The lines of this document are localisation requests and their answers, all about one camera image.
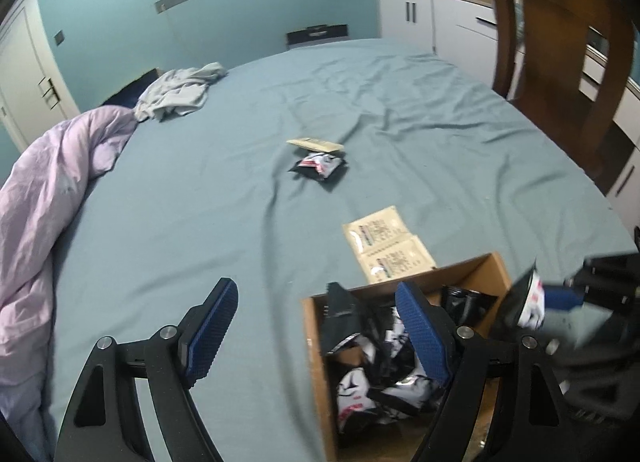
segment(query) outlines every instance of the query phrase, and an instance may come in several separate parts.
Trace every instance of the white cabinet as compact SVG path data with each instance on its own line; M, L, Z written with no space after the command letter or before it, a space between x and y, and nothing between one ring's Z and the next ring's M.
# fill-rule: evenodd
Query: white cabinet
M602 82L604 67L587 56L584 60L584 77L580 82L580 91L591 100L598 95L598 85ZM625 132L625 135L636 145L640 144L640 100L628 86L622 94L613 120Z
M380 37L413 44L433 52L431 0L378 0Z
M607 195L611 207L618 214L631 236L640 225L640 151L634 152Z
M524 66L524 54L520 51L516 52L516 66L513 70L513 79L511 79L511 88L509 89L509 95L507 100L513 100L516 96L516 90L518 89L518 82L520 80L520 74L522 73L522 67Z
M464 0L433 0L433 15L438 57L491 87L498 51L493 10Z

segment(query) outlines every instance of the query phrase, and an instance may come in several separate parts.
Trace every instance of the gray cloth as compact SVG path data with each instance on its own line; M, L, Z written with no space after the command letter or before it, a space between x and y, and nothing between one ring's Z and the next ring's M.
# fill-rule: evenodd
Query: gray cloth
M162 74L140 95L134 108L140 122L166 115L186 115L202 108L209 85L226 76L220 63L207 64L199 70L170 70Z
M300 155L286 140L300 136L345 145L333 188L288 171ZM498 251L513 279L537 259L544 280L562 280L585 255L634 247L565 153L435 56L361 40L249 63L200 111L140 125L60 240L52 440L101 336L150 337L229 276L238 312L191 391L204 424L229 462L324 461L300 300L330 281L366 285L341 225L390 205L439 265Z

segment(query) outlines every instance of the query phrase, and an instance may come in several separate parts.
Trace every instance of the beige paper packet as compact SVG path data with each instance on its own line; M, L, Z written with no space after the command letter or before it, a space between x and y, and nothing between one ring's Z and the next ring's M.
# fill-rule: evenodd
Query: beige paper packet
M355 222L345 223L342 230L356 256L396 241L403 235L410 236L396 206L387 207Z
M436 268L431 254L420 238L414 235L403 236L356 257L369 283L398 279Z
M338 153L344 151L342 144L310 137L292 138L291 140L287 140L287 144L293 144L302 149L308 149L309 151L316 151L318 153Z

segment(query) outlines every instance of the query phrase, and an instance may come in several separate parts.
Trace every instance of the blue gripper pad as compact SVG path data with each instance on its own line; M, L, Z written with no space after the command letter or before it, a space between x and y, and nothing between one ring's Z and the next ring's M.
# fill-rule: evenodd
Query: blue gripper pad
M178 326L178 361L188 388L209 373L213 359L238 309L238 287L221 278L202 305L189 309Z
M429 303L422 292L409 283L398 284L396 308L425 374L446 388L460 358L453 338L455 324L444 308Z
M545 290L545 310L570 310L582 306L584 294L579 295L573 289L565 286L543 285Z

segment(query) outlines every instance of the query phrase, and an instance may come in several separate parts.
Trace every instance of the cardboard box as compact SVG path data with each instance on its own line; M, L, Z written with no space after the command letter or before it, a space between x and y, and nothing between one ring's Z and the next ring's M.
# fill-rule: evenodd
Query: cardboard box
M495 314L502 299L511 288L511 280L497 252L409 276L404 280L418 286L432 304L440 303L440 288L443 285L454 285L498 296L498 301L476 327L476 331L485 337L495 320ZM388 300L393 298L400 281L396 279L355 288L352 292L363 301ZM326 459L329 462L409 462L426 434L430 416L400 420L388 426L375 426L365 432L357 442L347 447L339 445L335 418L335 391L328 384L328 366L325 358L320 354L320 325L324 318L326 294L306 298L302 304L316 412L322 431ZM476 422L477 431L474 430L472 436L472 442L476 444L479 444L479 440L491 422L494 402L495 384L488 383ZM470 458L473 454L468 452L468 455L469 457L465 458Z

